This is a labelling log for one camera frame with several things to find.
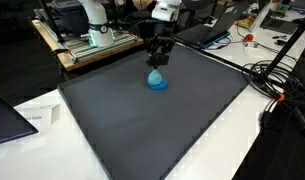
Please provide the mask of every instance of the monitor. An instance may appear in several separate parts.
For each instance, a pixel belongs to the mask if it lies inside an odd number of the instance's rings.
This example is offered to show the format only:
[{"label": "monitor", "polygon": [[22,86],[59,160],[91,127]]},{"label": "monitor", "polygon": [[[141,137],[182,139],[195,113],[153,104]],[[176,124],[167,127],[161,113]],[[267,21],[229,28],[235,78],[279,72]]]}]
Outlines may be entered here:
[{"label": "monitor", "polygon": [[0,144],[37,132],[34,126],[0,97]]}]

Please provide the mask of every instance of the floor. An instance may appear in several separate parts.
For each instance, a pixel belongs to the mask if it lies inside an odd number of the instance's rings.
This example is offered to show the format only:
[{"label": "floor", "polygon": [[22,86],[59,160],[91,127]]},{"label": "floor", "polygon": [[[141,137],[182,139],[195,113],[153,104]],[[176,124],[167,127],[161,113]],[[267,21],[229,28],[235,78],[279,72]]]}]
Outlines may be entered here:
[{"label": "floor", "polygon": [[[305,58],[300,60],[305,79]],[[12,106],[56,89],[64,82],[49,49],[38,39],[0,47],[0,95]],[[277,107],[272,124],[257,138],[234,179],[305,179],[305,137],[297,121]]]}]

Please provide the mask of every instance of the gray tray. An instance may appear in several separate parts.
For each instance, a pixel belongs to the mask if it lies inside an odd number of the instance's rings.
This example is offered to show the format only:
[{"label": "gray tray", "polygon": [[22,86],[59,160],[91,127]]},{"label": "gray tray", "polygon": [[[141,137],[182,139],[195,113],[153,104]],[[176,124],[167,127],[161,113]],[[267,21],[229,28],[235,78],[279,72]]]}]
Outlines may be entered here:
[{"label": "gray tray", "polygon": [[163,179],[247,85],[242,74],[174,46],[151,90],[145,51],[60,84],[60,93],[110,179]]}]

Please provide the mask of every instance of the gray mat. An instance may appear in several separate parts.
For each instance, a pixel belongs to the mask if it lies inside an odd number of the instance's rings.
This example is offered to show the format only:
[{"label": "gray mat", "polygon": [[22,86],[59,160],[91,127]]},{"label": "gray mat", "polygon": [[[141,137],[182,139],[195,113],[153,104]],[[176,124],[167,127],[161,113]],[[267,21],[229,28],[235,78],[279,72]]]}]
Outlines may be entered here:
[{"label": "gray mat", "polygon": [[110,179],[165,178],[247,85],[240,72],[176,45],[160,68],[169,86],[154,91],[147,58],[142,51],[59,85]]}]

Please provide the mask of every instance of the blue plush toy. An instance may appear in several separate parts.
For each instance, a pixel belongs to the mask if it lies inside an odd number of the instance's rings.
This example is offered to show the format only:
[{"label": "blue plush toy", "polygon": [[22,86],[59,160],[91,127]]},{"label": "blue plush toy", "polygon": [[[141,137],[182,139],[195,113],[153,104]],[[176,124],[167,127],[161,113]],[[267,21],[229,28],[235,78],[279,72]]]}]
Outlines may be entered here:
[{"label": "blue plush toy", "polygon": [[165,89],[168,85],[167,80],[163,79],[157,69],[153,69],[148,77],[148,84],[153,90]]}]

